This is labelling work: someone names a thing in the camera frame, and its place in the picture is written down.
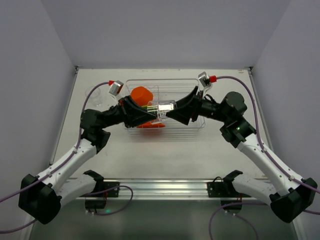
purple cable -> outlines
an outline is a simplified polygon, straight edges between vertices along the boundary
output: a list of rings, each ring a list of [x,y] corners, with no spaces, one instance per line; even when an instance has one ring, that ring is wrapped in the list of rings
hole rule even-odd
[[[30,225],[34,224],[37,220],[32,220],[31,222],[27,223],[26,225],[23,225],[23,226],[20,226],[20,227],[17,227],[17,228],[14,228],[14,229],[11,229],[11,230],[4,230],[4,231],[1,231],[0,230],[0,234],[11,234],[11,233],[14,233],[14,232],[17,232],[17,231],[20,231],[26,227],[29,227]]]
[[[87,97],[85,98],[85,101],[83,103],[83,106],[82,106],[82,110],[81,110],[81,113],[85,110],[86,108],[86,105],[87,105],[87,102],[89,100],[89,97],[91,96],[91,94],[94,92],[94,90],[96,90],[98,87],[102,86],[102,85],[108,85],[109,82],[102,82],[102,83],[99,83],[98,85],[96,85],[95,87],[92,88],[92,90],[89,92],[89,94],[87,95]],[[79,134],[78,134],[78,139],[77,139],[77,142],[76,142],[76,145],[75,145],[75,149],[77,150],[79,148],[79,145],[80,145],[80,142],[81,142],[81,128],[79,128]],[[55,169],[53,169],[50,173],[51,174],[54,174],[55,172],[57,172],[59,169],[61,169],[64,165],[66,165],[66,163],[74,156],[75,152],[73,151],[58,167],[56,167]],[[39,180],[35,181],[34,183],[18,190],[18,191],[15,191],[11,194],[9,194],[8,196],[5,196],[3,198],[0,199],[0,203],[4,202],[5,200],[8,200],[12,197],[14,197],[15,195],[18,195],[30,188],[32,188],[33,186],[37,185],[38,183],[42,182],[43,180],[47,179],[49,177],[49,175],[45,175],[44,177],[40,178]],[[30,226],[31,224],[33,224],[36,220],[34,221],[31,221],[29,222],[28,224],[26,225],[23,225],[21,227],[18,227],[18,228],[15,228],[15,229],[11,229],[11,230],[0,230],[0,234],[9,234],[9,233],[13,233],[13,232],[16,232],[16,231],[19,231],[21,229],[24,229],[28,226]]]
[[[111,187],[111,188],[108,188],[106,190],[103,190],[103,191],[97,191],[97,192],[91,192],[91,193],[87,193],[86,195],[84,195],[85,197],[88,197],[88,196],[94,196],[94,195],[98,195],[98,194],[104,194],[104,193],[107,193],[113,189],[117,189],[117,188],[126,188],[126,189],[129,189],[130,192],[131,192],[131,197],[129,199],[129,201],[127,202],[126,205],[124,205],[122,208],[118,209],[117,211],[114,211],[114,212],[109,212],[109,213],[95,213],[95,212],[92,212],[90,211],[90,213],[94,214],[94,215],[98,215],[98,216],[108,216],[108,215],[113,215],[113,214],[117,214],[119,212],[121,212],[122,210],[126,209],[127,207],[129,207],[129,205],[131,204],[131,201],[132,201],[132,198],[134,197],[134,191],[132,190],[131,187],[129,186],[125,186],[125,185],[120,185],[120,186],[114,186],[114,187]]]
[[[212,231],[211,231],[211,225],[212,225],[212,220],[214,219],[215,215],[223,208],[225,207],[231,207],[231,206],[237,206],[237,205],[265,205],[264,203],[254,203],[254,202],[234,202],[234,203],[229,203],[229,204],[226,204],[226,205],[223,205],[223,206],[220,206],[218,207],[217,210],[214,211],[214,213],[211,215],[210,217],[210,221],[209,221],[209,235],[210,235],[210,239],[211,240],[214,240],[214,237],[212,235]],[[256,236],[256,239],[259,239],[259,236],[258,236],[258,232],[256,230],[256,228],[247,220],[245,219],[244,217],[242,216],[239,216],[239,215],[236,215],[238,218],[246,221],[254,230],[254,233],[255,233],[255,236]]]
[[[240,79],[234,77],[234,76],[218,76],[216,78],[217,80],[218,79],[233,79],[235,81],[237,81],[238,83],[240,83],[245,89],[246,91],[248,92],[249,96],[250,96],[250,99],[251,99],[251,102],[252,102],[252,106],[253,106],[253,113],[254,113],[254,121],[255,121],[255,127],[256,127],[256,138],[260,144],[260,146],[262,147],[263,146],[263,143],[262,143],[262,140],[261,140],[261,136],[260,136],[260,130],[259,130],[259,124],[258,124],[258,114],[257,114],[257,108],[256,108],[256,104],[255,104],[255,99],[250,91],[250,89],[247,87],[247,85],[241,81]],[[289,173],[286,172],[286,170],[284,170],[278,163],[277,161],[270,155],[269,152],[265,151],[264,152],[267,157],[271,160],[271,162],[285,175],[287,176],[288,178],[291,177],[291,175]],[[320,194],[320,190],[308,185],[308,184],[305,184],[304,182],[302,181],[299,181],[298,179],[293,179],[294,182],[296,182],[297,184],[300,184],[312,191],[315,191],[316,193]]]
[[[256,238],[257,240],[259,240],[259,234],[258,234],[257,229],[255,228],[255,226],[254,226],[248,219],[246,219],[245,217],[240,216],[240,215],[238,215],[238,214],[233,214],[232,212],[229,212],[229,211],[228,211],[227,213],[230,214],[230,215],[234,215],[235,217],[237,217],[237,218],[245,221],[247,224],[249,224],[249,225],[251,226],[251,228],[253,229],[254,233],[255,233],[255,238]]]
[[[308,214],[320,215],[320,212],[318,212],[318,211],[304,210],[304,212],[308,213]]]

